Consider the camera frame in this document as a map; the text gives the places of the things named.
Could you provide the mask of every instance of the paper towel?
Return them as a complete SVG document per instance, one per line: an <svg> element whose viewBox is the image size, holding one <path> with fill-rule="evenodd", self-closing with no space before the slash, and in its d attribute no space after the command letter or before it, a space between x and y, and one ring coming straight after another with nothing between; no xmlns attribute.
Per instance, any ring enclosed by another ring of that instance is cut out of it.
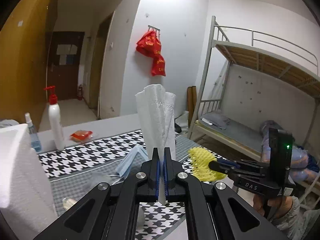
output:
<svg viewBox="0 0 320 240"><path fill-rule="evenodd" d="M0 129L0 211L20 240L32 240L57 219L50 183L31 148L28 126Z"/></svg>
<svg viewBox="0 0 320 240"><path fill-rule="evenodd" d="M164 147L170 147L175 160L174 102L175 94L166 92L160 84L149 85L136 94L137 110L148 157L158 148L160 159L159 202L165 204L163 160Z"/></svg>

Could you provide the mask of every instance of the houndstooth tablecloth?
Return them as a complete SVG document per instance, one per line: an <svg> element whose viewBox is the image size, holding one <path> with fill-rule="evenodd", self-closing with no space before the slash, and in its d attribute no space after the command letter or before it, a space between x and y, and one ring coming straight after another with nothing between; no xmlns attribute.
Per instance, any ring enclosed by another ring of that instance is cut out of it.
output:
<svg viewBox="0 0 320 240"><path fill-rule="evenodd" d="M114 175L115 168L135 145L145 147L141 130L101 138L92 142L68 147L63 151L52 151L39 155L45 174L51 182L53 198L58 215L65 210L63 198L81 199L88 190L83 186L90 180L93 171ZM199 145L183 136L176 138L176 160L182 162L185 172L191 173L188 150ZM140 171L143 158L137 155L131 173ZM137 240L163 239L185 219L183 203L140 203L146 221L136 231Z"/></svg>

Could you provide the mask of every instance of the doorway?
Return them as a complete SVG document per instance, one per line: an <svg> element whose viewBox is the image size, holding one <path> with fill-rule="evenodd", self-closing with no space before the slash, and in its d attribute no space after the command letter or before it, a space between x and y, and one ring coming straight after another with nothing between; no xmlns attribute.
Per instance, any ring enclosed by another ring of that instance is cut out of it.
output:
<svg viewBox="0 0 320 240"><path fill-rule="evenodd" d="M56 86L59 100L77 98L84 32L53 32L47 66L47 86Z"/></svg>
<svg viewBox="0 0 320 240"><path fill-rule="evenodd" d="M97 117L99 117L98 107L101 70L112 17L113 13L99 25L92 57L88 106L93 110Z"/></svg>

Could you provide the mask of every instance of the red drawstring bag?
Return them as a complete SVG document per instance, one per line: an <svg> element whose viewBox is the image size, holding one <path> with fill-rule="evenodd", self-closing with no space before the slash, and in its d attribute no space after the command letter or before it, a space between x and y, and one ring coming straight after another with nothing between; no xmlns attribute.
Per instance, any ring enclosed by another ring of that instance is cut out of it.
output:
<svg viewBox="0 0 320 240"><path fill-rule="evenodd" d="M157 75L165 77L164 66L165 66L164 58L159 54L159 57L155 57L153 59L151 75L153 77Z"/></svg>
<svg viewBox="0 0 320 240"><path fill-rule="evenodd" d="M136 50L147 57L157 57L161 52L161 42L156 31L147 31L137 42Z"/></svg>

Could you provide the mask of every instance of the pillow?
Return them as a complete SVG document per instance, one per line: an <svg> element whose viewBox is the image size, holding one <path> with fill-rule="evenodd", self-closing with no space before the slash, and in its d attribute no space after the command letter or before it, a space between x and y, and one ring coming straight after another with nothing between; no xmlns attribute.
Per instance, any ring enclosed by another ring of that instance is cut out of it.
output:
<svg viewBox="0 0 320 240"><path fill-rule="evenodd" d="M215 126L223 130L227 128L227 124L230 123L230 119L224 116L223 114L221 114L221 111L208 112L200 117L201 120L202 118L209 120L210 122L212 122L212 124L214 124Z"/></svg>

